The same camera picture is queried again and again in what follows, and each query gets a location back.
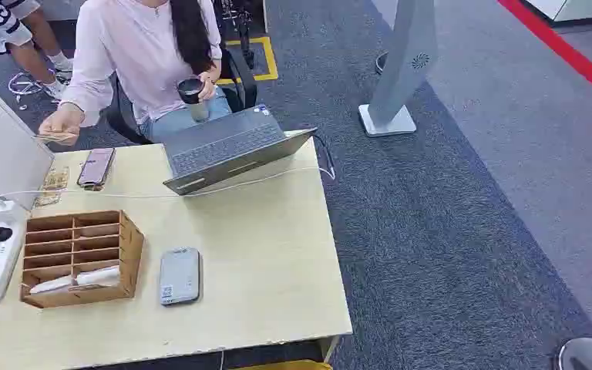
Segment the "person's right hand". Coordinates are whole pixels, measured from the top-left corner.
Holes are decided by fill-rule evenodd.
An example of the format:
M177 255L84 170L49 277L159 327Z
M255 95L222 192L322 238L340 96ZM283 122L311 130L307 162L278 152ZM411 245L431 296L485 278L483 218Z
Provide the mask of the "person's right hand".
M57 110L41 123L38 133L41 136L61 136L60 145L73 146L79 138L80 124L85 113L73 103L61 103Z

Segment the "person's left hand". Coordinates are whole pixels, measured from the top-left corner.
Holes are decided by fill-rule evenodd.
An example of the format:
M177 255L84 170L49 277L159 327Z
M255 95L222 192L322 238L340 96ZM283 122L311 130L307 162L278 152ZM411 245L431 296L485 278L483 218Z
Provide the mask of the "person's left hand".
M203 83L198 98L201 102L213 99L216 96L216 82L219 79L219 72L216 70L206 71L199 74L200 81Z

